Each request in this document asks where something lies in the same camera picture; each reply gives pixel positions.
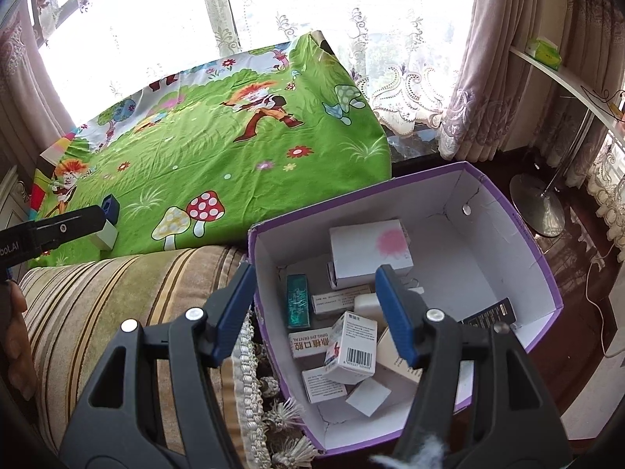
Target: white cabinet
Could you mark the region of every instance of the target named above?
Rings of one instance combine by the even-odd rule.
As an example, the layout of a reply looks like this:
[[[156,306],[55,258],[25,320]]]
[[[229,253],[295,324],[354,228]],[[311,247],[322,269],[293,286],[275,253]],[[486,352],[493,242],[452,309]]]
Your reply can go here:
[[[27,197],[24,185],[18,181],[18,168],[13,167],[0,183],[0,231],[28,220]],[[13,278],[19,282],[26,271],[26,263],[14,266]]]

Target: metal table base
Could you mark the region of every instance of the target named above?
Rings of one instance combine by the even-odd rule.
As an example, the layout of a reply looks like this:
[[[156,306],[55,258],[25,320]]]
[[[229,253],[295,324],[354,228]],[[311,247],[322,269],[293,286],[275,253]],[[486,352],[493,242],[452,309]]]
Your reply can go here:
[[[521,214],[525,223],[539,235],[554,238],[564,230],[566,219],[562,204],[555,195],[555,182],[573,163],[594,117],[593,112],[587,109],[571,146],[562,157],[562,161],[549,184],[545,185],[544,182],[530,174],[518,174],[510,181],[510,196],[514,207]]]

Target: green tissue package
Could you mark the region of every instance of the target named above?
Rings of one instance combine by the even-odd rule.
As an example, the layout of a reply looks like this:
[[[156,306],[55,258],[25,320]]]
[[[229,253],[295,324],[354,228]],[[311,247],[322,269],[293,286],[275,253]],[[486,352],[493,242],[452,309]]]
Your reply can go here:
[[[553,68],[553,70],[558,70],[562,63],[560,53],[557,51],[557,45],[541,37],[529,40],[525,46],[525,52],[537,62],[541,62],[543,65]]]
[[[311,327],[306,275],[289,275],[286,278],[286,305],[289,329]]]

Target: dark brown floor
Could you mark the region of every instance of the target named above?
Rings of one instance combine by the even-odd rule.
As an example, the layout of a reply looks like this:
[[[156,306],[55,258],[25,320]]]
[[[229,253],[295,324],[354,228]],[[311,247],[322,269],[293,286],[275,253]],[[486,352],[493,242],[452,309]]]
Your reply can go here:
[[[440,158],[414,159],[394,166],[394,176],[410,174],[444,164]],[[520,172],[535,174],[549,179],[552,172],[542,167],[537,170],[534,158],[524,152],[501,154],[495,160],[476,164],[508,198],[511,178]],[[564,309],[545,337],[530,356],[551,391],[561,413],[575,400],[602,358],[601,318],[596,308],[584,296],[586,273],[591,258],[599,251],[604,255],[610,248],[605,237],[607,226],[595,215],[597,205],[585,188],[563,188],[559,195],[566,211],[566,227],[557,238],[536,236],[560,289]],[[601,272],[593,267],[589,281],[589,296],[598,301],[606,318],[604,340],[610,343],[616,332],[609,294],[620,265],[617,251],[612,250],[605,259]],[[454,418],[450,445],[452,451],[461,446],[464,426],[468,415],[462,412]],[[368,457],[374,453],[390,454],[395,442],[387,442],[371,449],[345,455],[316,459],[315,469],[343,469],[344,467],[379,467],[371,464]]]

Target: barcode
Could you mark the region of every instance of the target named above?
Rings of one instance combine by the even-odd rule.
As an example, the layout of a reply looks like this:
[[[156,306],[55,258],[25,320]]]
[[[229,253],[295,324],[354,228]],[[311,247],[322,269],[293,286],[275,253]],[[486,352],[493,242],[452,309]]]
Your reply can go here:
[[[358,349],[352,349],[348,347],[347,363],[355,363],[362,365],[366,368],[371,368],[371,353],[365,351],[359,351]]]

